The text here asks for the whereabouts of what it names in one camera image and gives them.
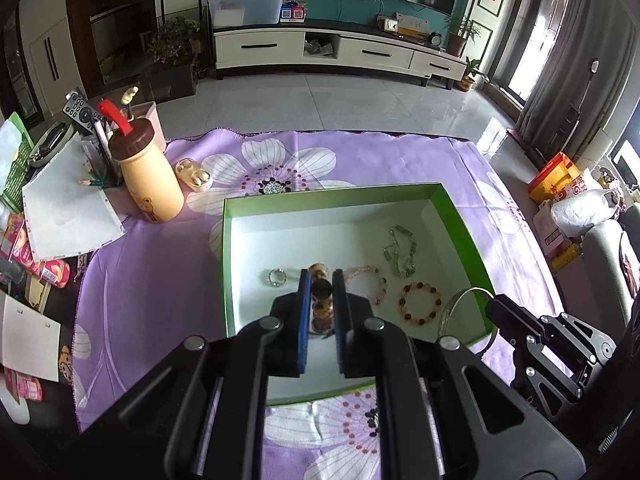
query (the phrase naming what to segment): bolt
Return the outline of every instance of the bolt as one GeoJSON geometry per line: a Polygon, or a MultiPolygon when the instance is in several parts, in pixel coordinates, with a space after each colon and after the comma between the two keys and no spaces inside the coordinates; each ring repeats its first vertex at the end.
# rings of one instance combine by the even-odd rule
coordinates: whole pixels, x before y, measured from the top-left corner
{"type": "Polygon", "coordinates": [[[275,316],[265,316],[260,320],[260,326],[265,330],[276,330],[280,326],[280,320],[275,316]]]}
{"type": "Polygon", "coordinates": [[[454,351],[460,348],[460,341],[452,335],[446,335],[440,339],[440,346],[445,350],[454,351]]]}
{"type": "Polygon", "coordinates": [[[204,346],[204,339],[199,335],[190,335],[182,344],[187,350],[195,352],[204,346]]]}
{"type": "Polygon", "coordinates": [[[364,328],[370,332],[377,332],[378,330],[382,330],[384,327],[385,322],[379,317],[367,317],[367,319],[364,320],[364,328]]]}

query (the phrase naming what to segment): purple tablecloth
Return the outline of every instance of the purple tablecloth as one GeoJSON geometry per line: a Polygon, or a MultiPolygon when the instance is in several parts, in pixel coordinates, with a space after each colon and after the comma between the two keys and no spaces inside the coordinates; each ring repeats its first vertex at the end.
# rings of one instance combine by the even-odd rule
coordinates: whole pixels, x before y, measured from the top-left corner
{"type": "MultiPolygon", "coordinates": [[[[225,196],[258,192],[442,182],[482,256],[497,293],[536,316],[562,311],[542,252],[511,195],[471,142],[379,132],[281,132],[243,137],[214,130],[175,140],[166,155],[203,161],[214,178],[187,194],[167,224],[141,218],[91,260],[74,335],[74,396],[81,429],[185,337],[225,336],[220,301],[220,221],[225,196]]],[[[484,357],[513,378],[510,345],[484,357]]],[[[265,423],[266,479],[378,478],[378,438],[369,420],[374,390],[271,408],[265,423]]]]}

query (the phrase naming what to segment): gray sofa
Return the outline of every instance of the gray sofa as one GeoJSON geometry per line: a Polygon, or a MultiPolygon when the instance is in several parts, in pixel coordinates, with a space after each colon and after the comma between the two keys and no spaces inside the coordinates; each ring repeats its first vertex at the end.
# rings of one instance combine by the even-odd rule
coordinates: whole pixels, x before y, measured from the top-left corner
{"type": "Polygon", "coordinates": [[[623,227],[636,255],[640,254],[640,205],[636,203],[617,221],[607,220],[585,235],[582,259],[586,276],[579,284],[582,290],[576,294],[586,296],[591,291],[594,305],[589,306],[588,298],[582,298],[580,303],[570,302],[573,306],[567,308],[570,314],[609,334],[616,342],[622,339],[634,302],[620,266],[623,227]]]}

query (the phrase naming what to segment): curtain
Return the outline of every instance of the curtain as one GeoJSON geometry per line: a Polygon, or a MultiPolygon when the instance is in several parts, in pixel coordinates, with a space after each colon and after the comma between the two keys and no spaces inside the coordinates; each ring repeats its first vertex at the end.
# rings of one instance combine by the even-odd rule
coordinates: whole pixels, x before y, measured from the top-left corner
{"type": "Polygon", "coordinates": [[[518,131],[546,158],[565,139],[556,131],[569,106],[577,107],[590,74],[590,60],[600,59],[598,73],[582,106],[574,136],[565,148],[580,155],[611,117],[625,88],[636,51],[636,29],[619,0],[569,0],[555,46],[518,120],[518,131]]]}

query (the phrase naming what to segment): tv stand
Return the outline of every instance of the tv stand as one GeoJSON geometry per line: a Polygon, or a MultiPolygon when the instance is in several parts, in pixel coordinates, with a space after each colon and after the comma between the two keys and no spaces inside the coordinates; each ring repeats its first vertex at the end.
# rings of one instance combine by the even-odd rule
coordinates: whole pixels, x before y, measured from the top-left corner
{"type": "Polygon", "coordinates": [[[357,23],[306,20],[305,23],[248,25],[213,32],[216,78],[273,70],[364,75],[395,73],[417,78],[427,86],[432,75],[462,79],[466,64],[414,38],[403,38],[357,23]],[[305,52],[305,40],[322,37],[333,52],[305,52]]]}

